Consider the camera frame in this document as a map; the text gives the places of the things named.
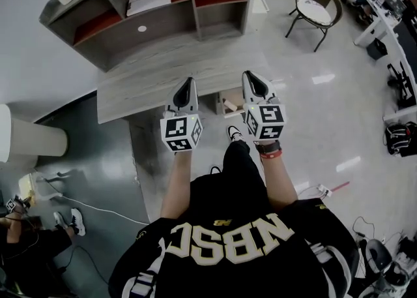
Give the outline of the small wooden box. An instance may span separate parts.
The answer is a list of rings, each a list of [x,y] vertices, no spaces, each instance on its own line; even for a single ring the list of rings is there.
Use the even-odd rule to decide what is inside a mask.
[[[238,110],[236,112],[226,110],[225,106],[223,105],[224,98],[232,102],[234,105],[238,106]],[[238,116],[244,112],[244,103],[245,100],[243,97],[243,91],[241,87],[220,91],[216,93],[216,114],[223,116],[225,119]]]

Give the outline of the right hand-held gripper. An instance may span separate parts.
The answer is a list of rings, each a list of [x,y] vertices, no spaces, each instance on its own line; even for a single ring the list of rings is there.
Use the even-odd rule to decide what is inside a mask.
[[[246,101],[244,122],[249,133],[255,141],[278,140],[287,115],[275,87],[265,77],[247,70],[242,73],[242,88]]]

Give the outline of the person's left forearm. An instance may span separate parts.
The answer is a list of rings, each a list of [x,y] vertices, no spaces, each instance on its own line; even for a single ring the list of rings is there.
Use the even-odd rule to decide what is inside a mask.
[[[178,219],[190,204],[192,152],[177,152],[174,157],[169,183],[162,201],[160,216]]]

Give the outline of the long white office desk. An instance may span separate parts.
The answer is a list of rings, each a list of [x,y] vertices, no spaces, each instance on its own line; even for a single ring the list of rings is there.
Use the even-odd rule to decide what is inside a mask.
[[[407,60],[406,53],[399,43],[399,35],[394,32],[394,21],[386,15],[387,10],[378,5],[375,0],[366,0],[372,11],[376,14],[373,22],[353,40],[355,46],[365,48],[374,38],[386,38],[388,56],[387,63],[391,64],[395,70],[405,71],[411,84],[411,93],[416,98],[416,103],[407,108],[398,108],[394,113],[386,114],[382,117],[384,122],[399,121],[402,117],[417,113],[417,83],[413,70]]]

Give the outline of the dark round metal chair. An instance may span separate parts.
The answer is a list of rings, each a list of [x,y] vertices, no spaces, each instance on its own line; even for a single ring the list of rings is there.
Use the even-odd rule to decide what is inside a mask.
[[[312,26],[314,26],[316,29],[318,29],[322,34],[323,37],[322,39],[320,39],[320,41],[317,43],[314,52],[316,52],[319,47],[321,46],[321,44],[323,43],[323,41],[326,39],[327,35],[328,35],[328,31],[330,28],[332,28],[333,26],[335,26],[335,24],[337,24],[342,15],[343,15],[343,7],[341,5],[341,1],[340,0],[314,0],[316,2],[318,2],[319,4],[321,4],[323,7],[326,8],[326,10],[328,11],[328,13],[330,14],[331,18],[332,18],[332,22],[330,25],[321,25],[318,23],[313,22],[312,20],[306,18],[305,16],[301,15],[301,13],[299,13],[298,8],[296,6],[296,2],[298,0],[295,0],[295,8],[289,13],[289,15],[293,15],[294,13],[296,13],[296,16],[288,30],[288,32],[285,35],[285,38],[288,38],[289,35],[291,34],[296,22],[298,20],[304,20],[306,22],[308,22],[309,24],[311,24]]]

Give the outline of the white plastic stool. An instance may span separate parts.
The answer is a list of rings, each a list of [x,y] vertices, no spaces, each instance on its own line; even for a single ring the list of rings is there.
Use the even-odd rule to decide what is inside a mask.
[[[66,174],[61,172],[46,174],[35,170],[19,179],[17,196],[22,200],[28,200],[31,206],[35,206],[40,201],[63,198],[63,193],[57,190],[51,182],[65,176]]]

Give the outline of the small black box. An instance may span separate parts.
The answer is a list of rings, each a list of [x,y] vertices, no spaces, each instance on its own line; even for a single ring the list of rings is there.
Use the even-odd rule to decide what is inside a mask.
[[[378,61],[382,57],[388,55],[386,45],[379,39],[375,38],[367,47],[367,54],[374,61]]]

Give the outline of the grey wooden shelf unit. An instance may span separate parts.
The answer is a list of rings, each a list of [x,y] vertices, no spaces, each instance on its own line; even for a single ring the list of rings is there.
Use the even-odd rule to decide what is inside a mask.
[[[151,44],[187,36],[202,40],[221,30],[245,33],[253,0],[171,0],[126,16],[129,0],[49,0],[39,21],[75,52],[107,72]]]

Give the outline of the person's black trousers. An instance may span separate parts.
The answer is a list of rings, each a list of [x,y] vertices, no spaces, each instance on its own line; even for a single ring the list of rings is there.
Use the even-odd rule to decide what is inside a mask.
[[[191,182],[188,214],[233,219],[272,209],[265,184],[244,141],[229,144],[220,173],[202,175]]]

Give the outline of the beige cylinder column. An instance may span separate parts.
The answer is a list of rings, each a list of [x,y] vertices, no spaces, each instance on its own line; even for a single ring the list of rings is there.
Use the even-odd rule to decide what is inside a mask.
[[[34,168],[40,156],[63,156],[68,136],[60,128],[22,121],[0,104],[0,163]]]

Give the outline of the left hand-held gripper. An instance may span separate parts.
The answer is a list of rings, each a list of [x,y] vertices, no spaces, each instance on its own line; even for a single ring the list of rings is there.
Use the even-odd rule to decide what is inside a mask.
[[[174,153],[192,151],[199,143],[203,125],[194,78],[178,83],[168,94],[160,119],[160,134],[165,146]]]

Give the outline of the person's white shoe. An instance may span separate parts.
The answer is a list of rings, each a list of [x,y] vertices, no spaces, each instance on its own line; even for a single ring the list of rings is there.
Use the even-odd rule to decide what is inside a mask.
[[[230,142],[246,141],[241,131],[233,125],[227,127],[227,135],[229,137]]]

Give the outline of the black bag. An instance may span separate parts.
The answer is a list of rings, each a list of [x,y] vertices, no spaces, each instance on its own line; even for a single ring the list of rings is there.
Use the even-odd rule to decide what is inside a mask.
[[[408,157],[417,155],[417,123],[391,123],[384,131],[388,153]]]

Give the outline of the black wristwatch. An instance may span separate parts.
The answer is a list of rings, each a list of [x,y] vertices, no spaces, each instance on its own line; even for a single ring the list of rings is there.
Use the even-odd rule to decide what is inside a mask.
[[[268,155],[277,151],[281,151],[281,145],[279,140],[267,140],[262,142],[257,142],[255,147],[259,154]]]

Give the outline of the white chair cushion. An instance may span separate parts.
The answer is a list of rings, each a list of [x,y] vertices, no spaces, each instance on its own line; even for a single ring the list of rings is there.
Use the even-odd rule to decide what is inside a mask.
[[[332,18],[325,7],[314,0],[298,0],[296,2],[299,13],[315,23],[330,25]]]

